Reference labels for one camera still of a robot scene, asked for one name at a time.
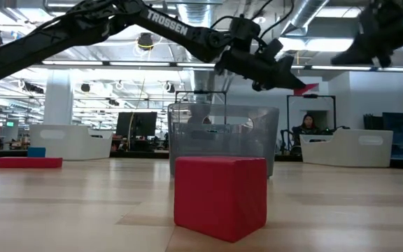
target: white column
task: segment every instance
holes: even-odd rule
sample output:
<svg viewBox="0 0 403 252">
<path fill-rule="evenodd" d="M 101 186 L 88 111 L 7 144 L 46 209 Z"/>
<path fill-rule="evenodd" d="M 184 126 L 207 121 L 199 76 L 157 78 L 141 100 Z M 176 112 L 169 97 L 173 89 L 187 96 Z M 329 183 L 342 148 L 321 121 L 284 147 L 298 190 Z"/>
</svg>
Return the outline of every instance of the white column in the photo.
<svg viewBox="0 0 403 252">
<path fill-rule="evenodd" d="M 70 125 L 73 115 L 73 85 L 70 71 L 49 70 L 43 124 Z"/>
</svg>

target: blue container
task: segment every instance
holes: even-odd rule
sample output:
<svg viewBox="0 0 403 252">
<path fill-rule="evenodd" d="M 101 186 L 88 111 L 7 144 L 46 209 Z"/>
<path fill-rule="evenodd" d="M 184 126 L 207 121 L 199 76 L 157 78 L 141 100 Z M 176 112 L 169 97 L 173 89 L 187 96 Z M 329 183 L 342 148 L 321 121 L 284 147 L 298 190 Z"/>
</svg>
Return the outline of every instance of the blue container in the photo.
<svg viewBox="0 0 403 252">
<path fill-rule="evenodd" d="M 46 157 L 46 148 L 28 147 L 27 157 L 28 158 L 45 158 Z"/>
</svg>

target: transparent storage container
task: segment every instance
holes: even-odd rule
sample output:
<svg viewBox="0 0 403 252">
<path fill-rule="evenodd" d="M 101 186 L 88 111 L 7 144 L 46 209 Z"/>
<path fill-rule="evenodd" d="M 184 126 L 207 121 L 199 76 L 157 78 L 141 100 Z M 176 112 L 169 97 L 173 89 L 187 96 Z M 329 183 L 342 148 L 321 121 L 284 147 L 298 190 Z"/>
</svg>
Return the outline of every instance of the transparent storage container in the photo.
<svg viewBox="0 0 403 252">
<path fill-rule="evenodd" d="M 170 104 L 169 155 L 265 158 L 273 175 L 279 109 L 222 104 Z"/>
</svg>

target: woman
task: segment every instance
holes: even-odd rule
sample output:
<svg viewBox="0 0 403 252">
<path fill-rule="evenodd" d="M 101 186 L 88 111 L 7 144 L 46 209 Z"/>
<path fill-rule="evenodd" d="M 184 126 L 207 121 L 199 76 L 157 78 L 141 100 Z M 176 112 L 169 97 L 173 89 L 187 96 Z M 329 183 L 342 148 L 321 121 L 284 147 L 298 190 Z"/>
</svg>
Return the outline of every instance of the woman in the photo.
<svg viewBox="0 0 403 252">
<path fill-rule="evenodd" d="M 299 140 L 300 134 L 319 134 L 320 129 L 315 126 L 315 120 L 311 114 L 306 114 L 302 119 L 302 124 L 298 127 L 293 127 L 293 146 L 301 146 Z"/>
</svg>

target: red foam block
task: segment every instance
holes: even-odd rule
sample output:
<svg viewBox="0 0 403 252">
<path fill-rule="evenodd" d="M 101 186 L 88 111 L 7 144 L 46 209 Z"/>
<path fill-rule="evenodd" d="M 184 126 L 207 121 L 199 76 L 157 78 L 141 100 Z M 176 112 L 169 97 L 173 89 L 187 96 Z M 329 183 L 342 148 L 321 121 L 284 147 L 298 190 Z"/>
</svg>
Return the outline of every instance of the red foam block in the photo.
<svg viewBox="0 0 403 252">
<path fill-rule="evenodd" d="M 61 168 L 61 157 L 0 157 L 0 168 Z"/>
<path fill-rule="evenodd" d="M 267 220 L 267 162 L 248 157 L 180 157 L 175 224 L 237 242 Z"/>
</svg>

